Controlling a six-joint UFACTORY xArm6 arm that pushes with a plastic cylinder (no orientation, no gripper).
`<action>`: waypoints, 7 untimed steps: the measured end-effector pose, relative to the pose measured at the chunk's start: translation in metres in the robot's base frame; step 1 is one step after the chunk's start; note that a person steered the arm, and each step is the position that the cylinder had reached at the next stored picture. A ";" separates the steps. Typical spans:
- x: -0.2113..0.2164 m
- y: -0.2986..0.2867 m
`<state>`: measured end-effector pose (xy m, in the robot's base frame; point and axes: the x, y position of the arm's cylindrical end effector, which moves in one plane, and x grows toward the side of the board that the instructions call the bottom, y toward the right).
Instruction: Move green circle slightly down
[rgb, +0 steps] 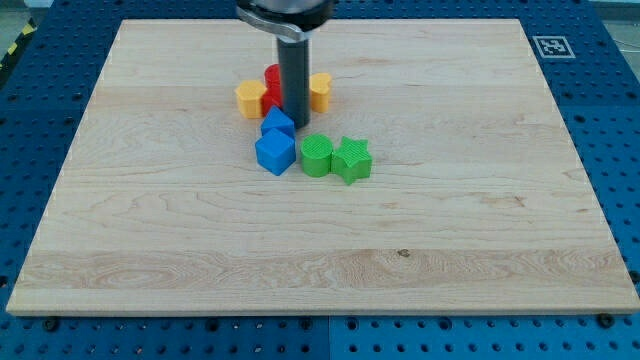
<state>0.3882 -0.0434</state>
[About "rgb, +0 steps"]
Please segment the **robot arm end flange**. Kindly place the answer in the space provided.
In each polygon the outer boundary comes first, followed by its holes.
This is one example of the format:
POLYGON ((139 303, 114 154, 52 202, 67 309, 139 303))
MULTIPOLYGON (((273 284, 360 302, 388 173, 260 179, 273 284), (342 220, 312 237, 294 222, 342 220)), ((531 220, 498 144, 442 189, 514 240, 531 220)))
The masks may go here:
POLYGON ((237 0, 236 13, 246 24, 285 42, 306 41, 334 13, 332 0, 237 0))

